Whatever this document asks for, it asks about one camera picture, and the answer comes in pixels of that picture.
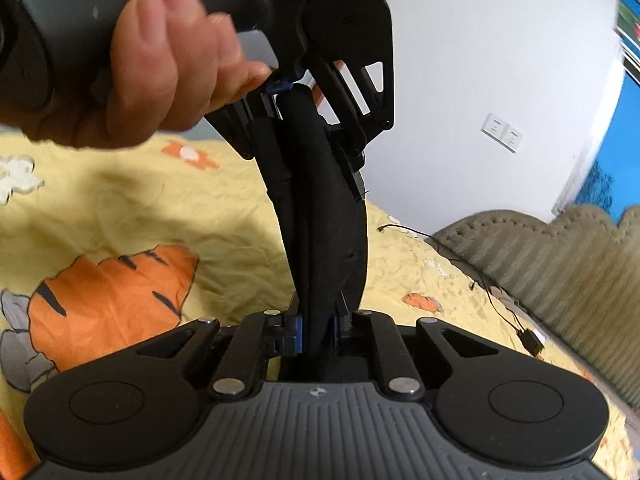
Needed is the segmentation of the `person's left hand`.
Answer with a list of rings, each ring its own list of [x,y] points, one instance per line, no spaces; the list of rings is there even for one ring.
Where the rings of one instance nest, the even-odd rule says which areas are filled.
[[[246,58],[232,19],[201,0],[129,0],[111,45],[107,98],[64,98],[42,112],[4,104],[2,125],[32,142],[68,148],[132,148],[158,130],[183,132],[244,98],[270,76]]]

